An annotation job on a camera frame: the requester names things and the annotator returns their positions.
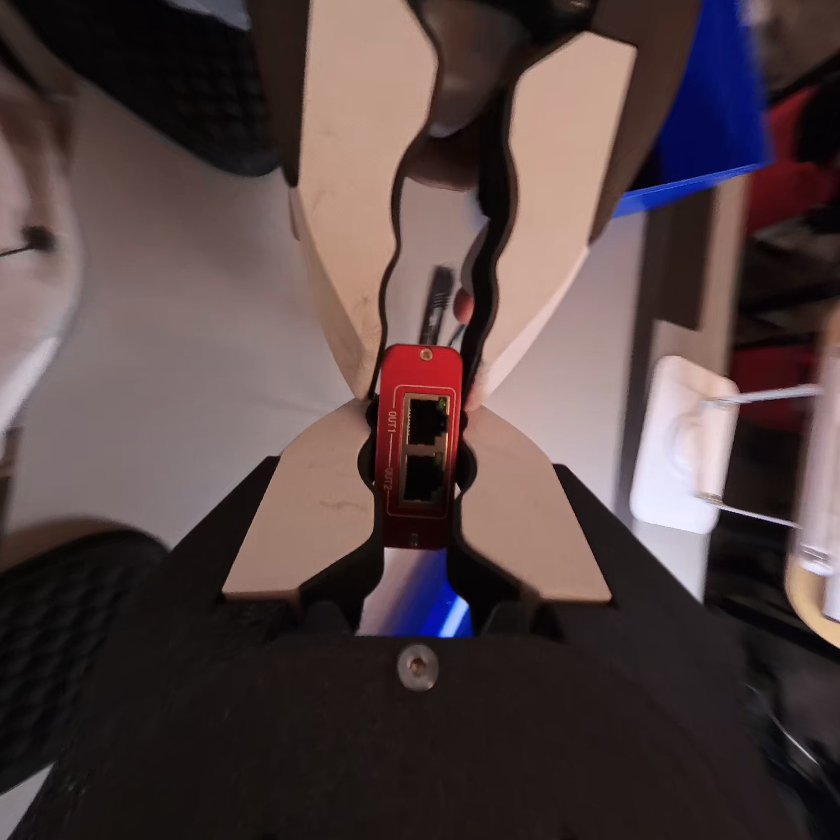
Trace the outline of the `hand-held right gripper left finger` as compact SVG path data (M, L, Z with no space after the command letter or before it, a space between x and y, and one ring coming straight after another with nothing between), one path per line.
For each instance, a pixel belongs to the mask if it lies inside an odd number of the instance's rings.
M224 582L227 600L281 601L298 614L330 602L359 628L384 572L370 409L350 400L281 452Z

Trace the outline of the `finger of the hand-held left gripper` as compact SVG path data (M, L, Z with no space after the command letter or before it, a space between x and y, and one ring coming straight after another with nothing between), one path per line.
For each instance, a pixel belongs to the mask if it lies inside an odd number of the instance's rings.
M637 48L592 31L533 63L512 89L512 220L491 289L496 311L465 399L476 410L530 349L590 252Z
M385 337L398 175L427 126L437 72L408 2L310 3L290 210L322 331L359 399L375 385Z

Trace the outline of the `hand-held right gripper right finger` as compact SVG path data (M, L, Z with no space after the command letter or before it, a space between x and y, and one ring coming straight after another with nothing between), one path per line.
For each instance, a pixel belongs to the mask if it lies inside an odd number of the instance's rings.
M547 604L603 605L611 590L541 448L481 407L459 450L448 581L482 631L499 606L532 617Z

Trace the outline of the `red ethernet switch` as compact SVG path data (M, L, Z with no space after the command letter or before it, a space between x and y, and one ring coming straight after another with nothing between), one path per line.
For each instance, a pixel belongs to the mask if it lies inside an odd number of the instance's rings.
M439 551L448 545L462 383L463 361L451 347L403 343L384 354L374 480L386 548Z

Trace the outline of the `person's left hand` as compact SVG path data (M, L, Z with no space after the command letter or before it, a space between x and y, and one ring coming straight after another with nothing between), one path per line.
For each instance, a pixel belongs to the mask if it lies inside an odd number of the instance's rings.
M481 127L475 121L444 137L428 135L409 155L406 177L445 190L475 191L480 178Z

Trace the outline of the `instruction sheet on clipboard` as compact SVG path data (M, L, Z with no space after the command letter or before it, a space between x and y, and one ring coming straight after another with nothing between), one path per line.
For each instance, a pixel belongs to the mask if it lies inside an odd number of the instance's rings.
M799 510L794 520L725 503L742 406L810 397ZM657 362L629 496L641 522L708 535L729 512L793 532L785 587L805 625L835 647L839 626L839 352L822 357L815 384L742 393L733 380L677 355Z

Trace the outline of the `black office chair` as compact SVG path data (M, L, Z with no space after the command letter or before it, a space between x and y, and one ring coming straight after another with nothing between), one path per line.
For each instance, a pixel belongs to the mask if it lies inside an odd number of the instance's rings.
M249 32L160 1L16 1L79 76L223 172L280 166Z
M65 542L1 574L1 792L56 761L102 647L169 554L119 529Z

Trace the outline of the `red plastic bin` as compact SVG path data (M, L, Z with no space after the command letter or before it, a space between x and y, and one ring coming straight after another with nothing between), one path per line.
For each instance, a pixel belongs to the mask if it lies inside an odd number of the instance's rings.
M732 352L729 377L740 392L761 392L815 384L819 353L814 341L784 339L754 343ZM802 434L810 425L812 399L790 397L742 406L739 420L765 430Z

